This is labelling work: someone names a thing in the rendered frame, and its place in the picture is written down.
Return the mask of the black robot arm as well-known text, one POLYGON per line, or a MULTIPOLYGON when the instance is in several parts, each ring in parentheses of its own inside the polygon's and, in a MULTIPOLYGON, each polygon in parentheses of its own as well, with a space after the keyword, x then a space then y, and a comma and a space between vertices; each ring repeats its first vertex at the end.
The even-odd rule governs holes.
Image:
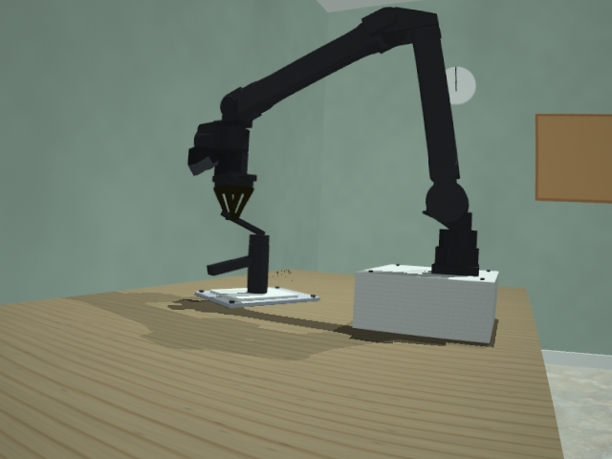
POLYGON ((471 230, 469 199, 466 199, 465 190, 454 183, 454 174, 456 181, 460 179, 460 172, 439 34, 442 38, 438 16, 433 12, 385 7, 365 16, 349 33, 273 74, 225 95, 220 104, 222 120, 198 126, 194 147, 188 149, 189 169, 193 176, 212 168, 214 175, 241 173, 242 152, 238 150, 249 152, 250 130, 245 128, 252 128, 252 121, 262 113, 284 98, 361 58, 378 51, 382 54, 396 46, 413 44, 426 131, 429 177, 434 183, 427 192, 423 214, 448 228, 440 229, 440 247, 435 247, 435 263, 431 265, 431 273, 479 276, 477 230, 471 230))

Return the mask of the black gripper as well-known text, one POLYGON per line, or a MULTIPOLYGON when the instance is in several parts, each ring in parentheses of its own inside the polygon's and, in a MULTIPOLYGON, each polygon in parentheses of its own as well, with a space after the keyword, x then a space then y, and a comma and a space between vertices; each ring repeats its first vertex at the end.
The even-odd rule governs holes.
POLYGON ((241 173, 229 172, 219 175, 212 176, 212 181, 214 182, 214 192, 219 201, 219 204, 223 211, 228 211, 223 194, 226 196, 226 200, 229 207, 229 214, 231 220, 238 220, 246 203, 249 201, 254 188, 253 181, 257 181, 257 175, 247 174, 248 172, 248 156, 249 152, 244 152, 243 150, 238 150, 242 152, 242 163, 241 163, 241 173), (239 180, 234 180, 239 179, 239 180), (230 184, 232 183, 232 184, 230 184), (243 184, 240 184, 243 183, 243 184), (233 194, 233 200, 232 200, 233 194), (240 201, 241 195, 244 194, 243 199, 239 205, 238 210, 236 210, 238 203, 240 201), (234 206, 233 206, 234 205, 234 206))

